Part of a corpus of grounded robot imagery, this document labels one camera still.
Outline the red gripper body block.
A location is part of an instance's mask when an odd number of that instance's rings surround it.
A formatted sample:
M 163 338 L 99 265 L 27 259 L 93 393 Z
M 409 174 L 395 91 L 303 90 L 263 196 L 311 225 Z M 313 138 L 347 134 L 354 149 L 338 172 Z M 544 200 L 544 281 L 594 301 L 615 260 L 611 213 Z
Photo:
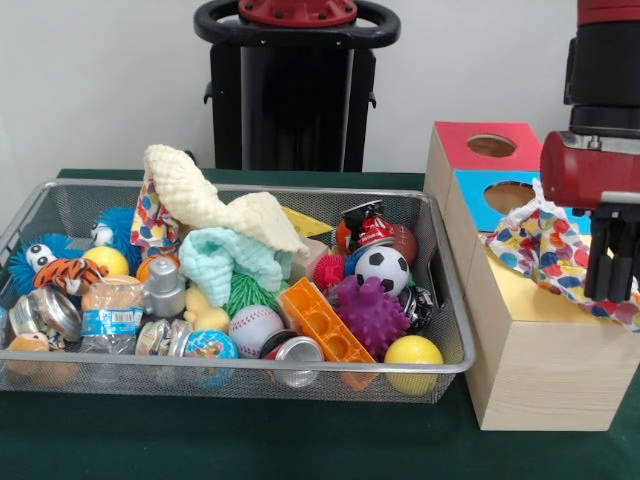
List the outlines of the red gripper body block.
M 639 141 L 552 131 L 543 144 L 540 181 L 558 206 L 594 210 L 639 202 Z

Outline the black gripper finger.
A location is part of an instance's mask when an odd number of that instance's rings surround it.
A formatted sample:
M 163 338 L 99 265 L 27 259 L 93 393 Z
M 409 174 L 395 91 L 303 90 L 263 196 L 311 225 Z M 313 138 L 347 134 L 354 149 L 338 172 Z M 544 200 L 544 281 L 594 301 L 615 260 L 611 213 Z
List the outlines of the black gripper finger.
M 612 259 L 608 255 L 610 219 L 598 210 L 591 215 L 591 244 L 584 294 L 592 300 L 608 298 Z
M 639 208 L 624 207 L 612 227 L 612 261 L 610 300 L 623 302 L 630 299 L 633 276 L 639 252 Z

